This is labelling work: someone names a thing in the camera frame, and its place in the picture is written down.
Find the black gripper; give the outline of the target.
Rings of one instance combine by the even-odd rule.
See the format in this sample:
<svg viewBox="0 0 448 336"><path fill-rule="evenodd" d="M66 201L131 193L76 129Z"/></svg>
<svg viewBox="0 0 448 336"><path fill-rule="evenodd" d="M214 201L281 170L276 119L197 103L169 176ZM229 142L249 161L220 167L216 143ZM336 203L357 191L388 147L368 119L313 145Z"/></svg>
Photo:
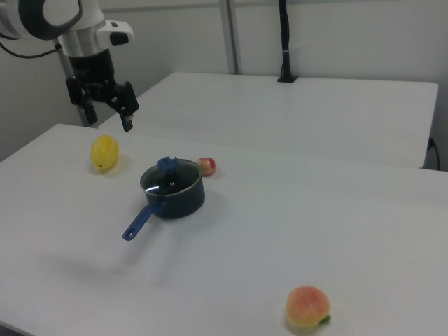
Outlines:
<svg viewBox="0 0 448 336"><path fill-rule="evenodd" d="M117 84L115 69L109 49L88 57L69 57L73 76L66 79L66 86L73 105L85 112L89 124L98 121L89 88L83 83L108 83L106 103L119 114L125 132L133 128L132 117L139 110L139 103L132 84L126 81Z"/></svg>

